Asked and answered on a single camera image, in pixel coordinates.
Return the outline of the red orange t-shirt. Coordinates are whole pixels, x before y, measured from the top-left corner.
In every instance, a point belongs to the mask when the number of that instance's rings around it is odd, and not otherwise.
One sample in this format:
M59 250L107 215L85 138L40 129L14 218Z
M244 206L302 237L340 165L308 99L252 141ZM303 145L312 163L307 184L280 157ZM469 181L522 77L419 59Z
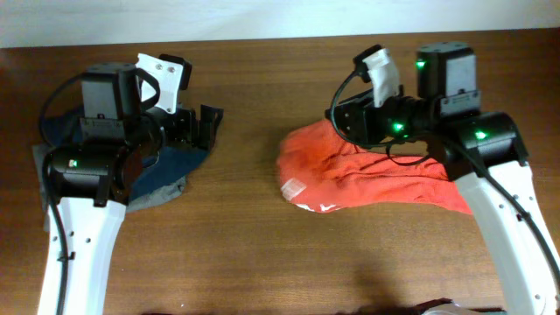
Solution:
M304 210L329 214L377 203L427 204L472 211L433 158L364 150L342 140L328 120L292 131L280 144L276 175L283 197Z

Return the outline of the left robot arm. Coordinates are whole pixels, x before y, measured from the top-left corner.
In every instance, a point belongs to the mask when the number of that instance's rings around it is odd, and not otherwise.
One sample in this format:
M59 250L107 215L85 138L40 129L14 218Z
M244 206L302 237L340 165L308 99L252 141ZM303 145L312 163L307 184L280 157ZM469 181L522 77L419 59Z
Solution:
M49 247L39 313L102 313L125 216L181 196L211 153L223 112L182 106L192 69L168 54L97 64L74 77L78 108L40 117Z

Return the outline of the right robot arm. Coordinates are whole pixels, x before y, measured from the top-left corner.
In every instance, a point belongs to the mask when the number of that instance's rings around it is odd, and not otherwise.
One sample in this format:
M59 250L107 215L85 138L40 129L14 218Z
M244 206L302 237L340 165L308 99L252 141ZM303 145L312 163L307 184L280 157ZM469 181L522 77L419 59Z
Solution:
M417 94L408 96L390 51L374 45L353 59L368 90L335 94L326 118L364 149L425 142L470 207L500 279L508 314L559 311L559 255L536 200L529 154L513 119L485 112L476 56L462 42L421 46Z

